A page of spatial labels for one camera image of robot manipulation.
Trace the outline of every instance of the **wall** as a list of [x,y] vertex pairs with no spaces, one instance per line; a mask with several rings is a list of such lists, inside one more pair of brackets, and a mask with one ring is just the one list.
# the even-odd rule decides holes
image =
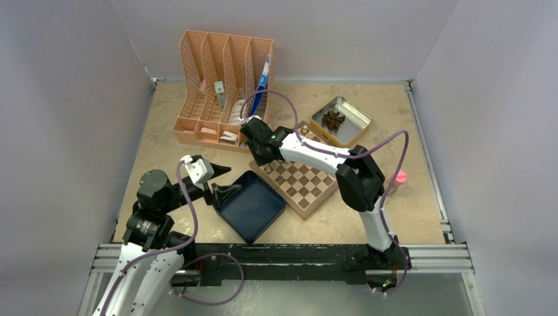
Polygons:
[[109,0],[0,1],[2,315],[75,315],[151,83]]
[[113,0],[151,76],[184,80],[184,30],[275,40],[278,80],[414,78],[457,0]]
[[489,315],[555,315],[558,3],[460,0],[413,92]]

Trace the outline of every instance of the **marble table surface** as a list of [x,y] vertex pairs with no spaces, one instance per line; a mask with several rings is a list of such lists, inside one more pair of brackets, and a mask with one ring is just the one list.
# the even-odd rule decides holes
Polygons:
[[[357,142],[371,148],[399,129],[410,134],[409,150],[403,164],[408,181],[386,201],[386,213],[392,229],[402,244],[444,244],[438,205],[411,106],[403,85],[378,84],[277,84],[294,102],[299,120],[310,121],[311,115],[337,95],[344,96],[370,117],[370,130]],[[153,97],[151,110],[141,138],[138,154],[128,181],[120,219],[116,227],[115,241],[121,241],[126,221],[132,213],[136,191],[142,174],[151,169],[164,170],[171,182],[176,182],[174,169],[184,155],[200,154],[212,163],[232,167],[228,174],[215,179],[217,184],[230,184],[245,171],[250,170],[249,154],[226,152],[217,149],[182,145],[178,143],[172,127],[186,97],[185,83],[159,83]],[[270,126],[294,125],[293,113],[288,104],[277,96],[273,98]],[[403,137],[384,146],[373,154],[374,160],[389,177],[397,165]],[[243,240],[203,202],[194,202],[199,219],[196,242],[230,242]],[[170,213],[175,221],[173,230],[186,234],[193,232],[188,206]],[[300,244],[360,244],[366,242],[366,234],[360,216],[351,210],[335,191],[306,221],[301,220],[288,206],[256,243]]]

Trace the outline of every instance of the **wooden chessboard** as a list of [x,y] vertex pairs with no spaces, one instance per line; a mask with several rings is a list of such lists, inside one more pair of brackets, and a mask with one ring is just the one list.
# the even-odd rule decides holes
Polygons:
[[[302,136],[316,142],[326,143],[314,133],[310,124],[298,125]],[[250,167],[274,188],[302,219],[306,219],[325,199],[337,190],[337,180],[323,171],[289,161],[273,161],[258,167],[255,161]]]

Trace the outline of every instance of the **metal tin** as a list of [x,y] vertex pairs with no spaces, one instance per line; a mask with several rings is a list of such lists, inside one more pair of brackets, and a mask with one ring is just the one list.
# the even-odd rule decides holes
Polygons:
[[[322,125],[322,117],[328,111],[345,115],[345,122],[337,132]],[[350,104],[344,97],[335,97],[325,107],[312,115],[311,126],[316,128],[328,141],[338,147],[350,147],[370,128],[372,119],[364,112]]]

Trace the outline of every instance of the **dark blue tray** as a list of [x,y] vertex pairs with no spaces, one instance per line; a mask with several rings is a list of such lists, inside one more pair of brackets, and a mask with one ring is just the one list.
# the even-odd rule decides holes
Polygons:
[[248,244],[252,244],[285,210],[285,199],[253,171],[246,171],[234,184],[242,189],[217,213]]

